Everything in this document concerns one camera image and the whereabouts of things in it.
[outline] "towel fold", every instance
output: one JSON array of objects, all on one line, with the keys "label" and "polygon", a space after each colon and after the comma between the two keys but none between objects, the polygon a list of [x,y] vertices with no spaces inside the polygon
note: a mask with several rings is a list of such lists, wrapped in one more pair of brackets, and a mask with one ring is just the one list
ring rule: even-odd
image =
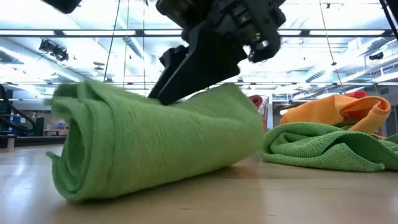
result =
[{"label": "towel fold", "polygon": [[320,123],[282,124],[270,130],[259,151],[264,161],[356,172],[398,170],[398,136],[377,140]]},{"label": "towel fold", "polygon": [[49,102],[70,124],[54,184],[71,201],[111,198],[230,166],[262,144],[261,116],[234,84],[182,103],[100,82],[60,85]]},{"label": "towel fold", "polygon": [[347,119],[358,121],[350,131],[371,134],[388,118],[391,112],[389,102],[378,96],[355,99],[344,95],[332,95],[289,109],[280,120],[281,124],[291,122],[316,122],[335,124]]}]

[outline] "wooden table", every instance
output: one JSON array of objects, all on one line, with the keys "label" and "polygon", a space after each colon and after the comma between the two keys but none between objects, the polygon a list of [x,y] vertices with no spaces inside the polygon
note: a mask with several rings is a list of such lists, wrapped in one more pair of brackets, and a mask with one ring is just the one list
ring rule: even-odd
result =
[{"label": "wooden table", "polygon": [[61,147],[0,153],[0,223],[398,223],[398,174],[335,172],[259,162],[99,203],[75,205],[54,189]]}]

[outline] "green towel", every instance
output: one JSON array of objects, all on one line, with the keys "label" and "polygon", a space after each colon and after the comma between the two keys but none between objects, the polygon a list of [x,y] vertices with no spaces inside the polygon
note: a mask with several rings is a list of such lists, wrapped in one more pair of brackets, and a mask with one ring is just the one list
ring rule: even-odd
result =
[{"label": "green towel", "polygon": [[54,184],[71,201],[112,198],[230,166],[261,147],[262,119],[234,84],[162,106],[100,82],[60,85],[48,102],[70,124]]},{"label": "green towel", "polygon": [[398,170],[398,138],[377,140],[320,123],[280,125],[265,136],[264,161],[319,169],[376,172]]}]

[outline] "ceiling pipe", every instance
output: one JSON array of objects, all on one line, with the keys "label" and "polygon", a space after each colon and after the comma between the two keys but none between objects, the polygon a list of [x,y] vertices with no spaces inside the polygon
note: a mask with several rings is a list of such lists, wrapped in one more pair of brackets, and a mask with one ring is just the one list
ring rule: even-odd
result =
[{"label": "ceiling pipe", "polygon": [[[76,29],[82,29],[82,26],[81,25],[79,25],[79,23],[76,21],[76,20],[74,20],[74,18],[73,17],[69,17],[70,18],[70,20],[71,21],[73,21],[74,23],[75,23],[75,25],[76,25]],[[118,22],[117,24],[116,24],[116,30],[118,30],[118,29],[123,29],[122,28],[122,26],[123,26],[123,22]],[[101,42],[99,42],[99,41],[97,41],[97,40],[94,40],[93,39],[93,44],[95,44],[95,45],[98,45],[98,46],[100,46],[105,52],[105,54],[107,55],[110,51],[112,51],[112,49],[108,49],[109,48],[109,46],[104,46]],[[117,60],[117,61],[120,61],[120,59],[118,59],[118,58],[115,58],[115,57],[112,57],[111,58],[111,60]],[[126,68],[126,70],[127,70],[127,74],[126,74],[126,76],[134,76],[134,73],[133,73],[133,71],[131,71],[130,69],[128,69],[128,68]]]},{"label": "ceiling pipe", "polygon": [[[358,77],[360,77],[360,76],[363,76],[363,75],[366,75],[366,74],[369,74],[369,73],[371,73],[371,72],[373,72],[373,71],[375,71],[375,70],[379,70],[379,69],[381,69],[381,68],[383,68],[383,67],[385,67],[385,66],[388,66],[388,65],[390,65],[390,64],[392,64],[392,63],[396,63],[396,62],[398,62],[398,54],[395,54],[390,60],[388,60],[388,61],[386,61],[386,62],[383,62],[383,63],[380,63],[379,65],[375,65],[375,66],[373,66],[372,68],[369,68],[369,69],[367,69],[367,70],[364,70],[364,71],[362,71],[362,72],[358,72],[357,74],[358,74]],[[339,86],[339,84],[337,84],[337,86],[333,86],[333,88],[339,88],[340,86]],[[326,86],[326,87],[323,87],[323,88],[319,88],[319,89],[317,89],[316,91],[310,91],[310,92],[308,92],[308,93],[302,93],[302,94],[299,94],[299,95],[295,95],[294,96],[294,99],[295,100],[300,100],[300,99],[306,99],[306,98],[308,98],[308,97],[312,97],[312,96],[317,96],[317,95],[320,95],[320,94],[322,94],[326,89],[328,89],[328,88],[330,88],[330,86]]]},{"label": "ceiling pipe", "polygon": [[[125,30],[127,29],[127,25],[123,22],[123,20],[118,16],[117,22],[116,22],[116,30]],[[144,49],[139,45],[138,41],[136,39],[133,39],[133,37],[122,37],[122,40],[124,43],[127,44],[127,46],[141,59],[144,58]]]},{"label": "ceiling pipe", "polygon": [[343,54],[339,55],[336,57],[336,65],[321,65],[321,66],[316,66],[315,68],[311,69],[308,72],[307,79],[305,80],[306,82],[312,82],[315,79],[324,76],[325,74],[331,73],[335,70],[339,70],[343,67],[346,67],[349,65],[349,62],[352,61],[352,58],[356,57],[367,57],[371,54],[373,54],[375,51],[379,50],[381,47],[389,43],[390,40],[386,40],[383,37],[376,38],[374,40],[371,40],[370,42],[364,44],[359,48],[359,50],[353,52],[353,53],[348,53],[348,54]]}]

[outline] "orange towel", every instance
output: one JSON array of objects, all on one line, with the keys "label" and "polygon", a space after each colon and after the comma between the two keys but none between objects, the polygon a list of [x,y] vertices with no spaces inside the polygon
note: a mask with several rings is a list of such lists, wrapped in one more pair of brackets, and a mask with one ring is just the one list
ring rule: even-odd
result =
[{"label": "orange towel", "polygon": [[355,119],[358,122],[349,130],[371,134],[386,121],[390,112],[389,102],[378,96],[356,99],[344,95],[332,95],[289,109],[280,123],[306,121],[335,124],[346,119]]}]

